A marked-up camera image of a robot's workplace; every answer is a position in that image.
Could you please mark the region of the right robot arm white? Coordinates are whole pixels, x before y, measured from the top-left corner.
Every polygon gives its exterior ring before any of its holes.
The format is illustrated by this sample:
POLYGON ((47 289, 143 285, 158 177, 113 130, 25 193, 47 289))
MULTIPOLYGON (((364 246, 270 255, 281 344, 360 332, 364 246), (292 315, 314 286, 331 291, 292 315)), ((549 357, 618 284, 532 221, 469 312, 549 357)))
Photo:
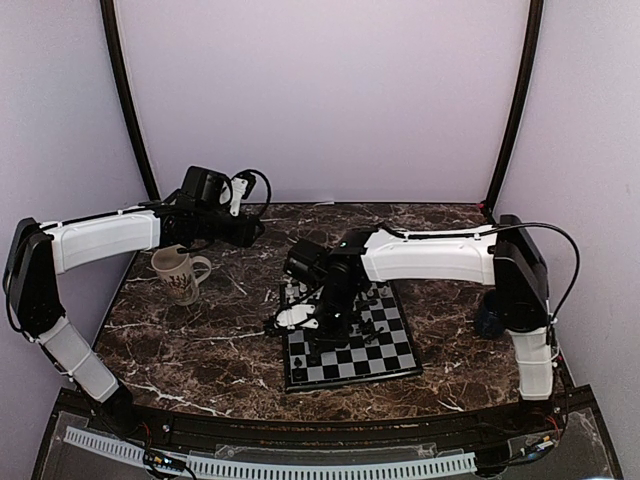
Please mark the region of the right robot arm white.
POLYGON ((299 240, 289 250, 284 271, 320 298, 314 307, 300 301, 280 309, 275 324, 308 328, 319 350, 342 346, 359 294, 373 282, 455 280, 490 286, 495 312, 509 333, 524 400, 510 413, 521 434, 534 432, 549 416, 553 392, 552 315, 546 263, 515 215, 498 226, 448 231, 394 230, 384 224, 346 232, 329 248, 299 240))

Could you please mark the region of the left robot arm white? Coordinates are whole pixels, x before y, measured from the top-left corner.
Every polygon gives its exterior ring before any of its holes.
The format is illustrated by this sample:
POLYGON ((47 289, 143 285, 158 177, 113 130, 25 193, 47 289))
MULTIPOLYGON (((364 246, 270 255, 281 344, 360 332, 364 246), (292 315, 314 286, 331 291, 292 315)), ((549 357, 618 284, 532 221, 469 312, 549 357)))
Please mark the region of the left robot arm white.
POLYGON ((233 175, 201 166, 187 169, 166 198, 68 220, 21 219, 7 252, 2 289, 14 331, 36 344, 59 372, 103 406, 101 417, 120 436, 141 427, 131 394, 76 327, 65 296, 80 280, 139 252, 169 249, 190 259, 217 242, 249 247, 262 235, 266 197, 256 211, 243 203, 268 177, 253 168, 233 175))

